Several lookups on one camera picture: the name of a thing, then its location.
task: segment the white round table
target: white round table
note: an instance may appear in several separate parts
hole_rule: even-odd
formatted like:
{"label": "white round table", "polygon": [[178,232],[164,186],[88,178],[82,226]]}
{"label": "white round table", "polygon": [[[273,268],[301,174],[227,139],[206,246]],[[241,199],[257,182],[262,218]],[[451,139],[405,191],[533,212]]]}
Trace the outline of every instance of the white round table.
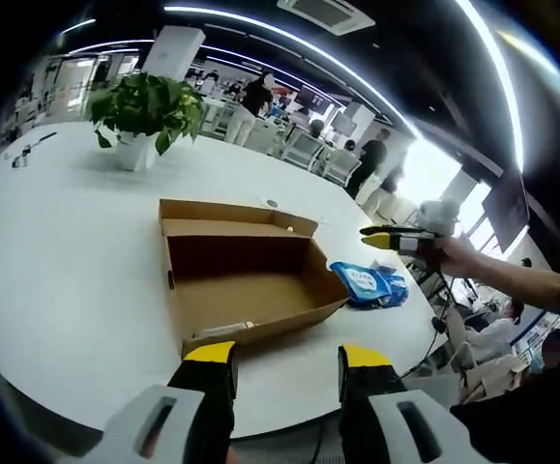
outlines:
{"label": "white round table", "polygon": [[[11,169],[27,143],[29,168]],[[248,350],[239,361],[233,437],[315,419],[339,407],[337,350],[355,343],[401,373],[434,336],[432,310],[391,252],[360,242],[370,221],[343,189],[259,153],[199,137],[148,172],[114,167],[87,123],[39,127],[0,155],[0,373],[45,408],[103,430],[179,365],[162,275],[160,198],[263,207],[273,199],[319,222],[330,262],[398,268],[410,297],[397,308],[340,309],[313,329]],[[446,340],[439,335],[433,349]]]}

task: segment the air conditioning vent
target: air conditioning vent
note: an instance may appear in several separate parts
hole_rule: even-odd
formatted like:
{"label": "air conditioning vent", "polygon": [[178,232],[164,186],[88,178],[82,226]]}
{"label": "air conditioning vent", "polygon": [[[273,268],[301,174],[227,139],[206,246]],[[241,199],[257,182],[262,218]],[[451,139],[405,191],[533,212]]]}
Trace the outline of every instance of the air conditioning vent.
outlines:
{"label": "air conditioning vent", "polygon": [[279,0],[278,7],[342,36],[373,26],[374,21],[343,0]]}

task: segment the wet wipes package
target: wet wipes package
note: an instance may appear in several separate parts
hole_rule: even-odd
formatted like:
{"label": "wet wipes package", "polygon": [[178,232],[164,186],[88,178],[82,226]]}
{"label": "wet wipes package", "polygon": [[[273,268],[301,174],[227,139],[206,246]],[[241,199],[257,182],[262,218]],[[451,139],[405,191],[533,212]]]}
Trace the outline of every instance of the wet wipes package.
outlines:
{"label": "wet wipes package", "polygon": [[383,275],[376,269],[338,261],[331,265],[350,294],[350,304],[375,308],[401,305],[408,298],[406,281],[401,275]]}

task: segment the potted plant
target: potted plant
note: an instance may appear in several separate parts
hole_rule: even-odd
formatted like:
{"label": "potted plant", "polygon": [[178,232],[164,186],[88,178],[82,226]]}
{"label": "potted plant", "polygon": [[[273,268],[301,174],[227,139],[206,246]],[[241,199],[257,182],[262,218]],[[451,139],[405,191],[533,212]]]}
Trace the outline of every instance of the potted plant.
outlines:
{"label": "potted plant", "polygon": [[202,97],[189,84],[147,72],[123,78],[90,105],[100,147],[112,146],[100,128],[116,132],[117,159],[131,171],[150,167],[179,136],[195,140],[202,113]]}

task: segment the cardboard box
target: cardboard box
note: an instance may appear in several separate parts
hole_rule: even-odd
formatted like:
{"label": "cardboard box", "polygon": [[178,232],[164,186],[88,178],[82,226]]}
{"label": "cardboard box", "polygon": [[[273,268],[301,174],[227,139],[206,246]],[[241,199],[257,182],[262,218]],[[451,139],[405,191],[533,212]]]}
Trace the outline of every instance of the cardboard box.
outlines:
{"label": "cardboard box", "polygon": [[181,356],[210,343],[248,344],[311,327],[348,298],[308,219],[163,199],[160,222]]}

